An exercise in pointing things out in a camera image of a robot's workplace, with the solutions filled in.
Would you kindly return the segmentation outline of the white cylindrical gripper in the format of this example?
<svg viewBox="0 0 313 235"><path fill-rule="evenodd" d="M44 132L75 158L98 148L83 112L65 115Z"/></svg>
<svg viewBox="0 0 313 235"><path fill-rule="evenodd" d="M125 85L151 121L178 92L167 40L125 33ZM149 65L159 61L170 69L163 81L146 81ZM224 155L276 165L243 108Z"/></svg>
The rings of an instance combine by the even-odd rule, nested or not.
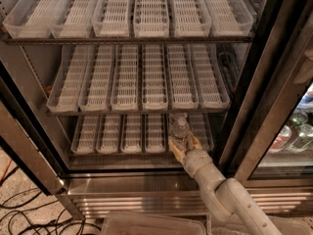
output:
<svg viewBox="0 0 313 235"><path fill-rule="evenodd" d="M195 177L201 168L212 163L211 156L207 151L202 150L202 144L193 132L189 135L189 149L193 151L188 152L187 155L185 142L180 142L173 137L169 137L168 145L169 150L173 153L176 160L182 163L184 169L191 177Z"/></svg>

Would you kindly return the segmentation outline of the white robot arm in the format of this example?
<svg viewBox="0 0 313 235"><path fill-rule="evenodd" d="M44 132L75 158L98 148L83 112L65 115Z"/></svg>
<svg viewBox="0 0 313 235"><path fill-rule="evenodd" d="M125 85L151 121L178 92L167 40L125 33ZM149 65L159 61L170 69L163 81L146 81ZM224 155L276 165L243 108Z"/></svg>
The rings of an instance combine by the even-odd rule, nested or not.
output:
<svg viewBox="0 0 313 235"><path fill-rule="evenodd" d="M251 235L282 235L246 188L222 174L193 132L183 142L169 136L168 145L176 160L197 181L204 205L218 221L226 223L237 216Z"/></svg>

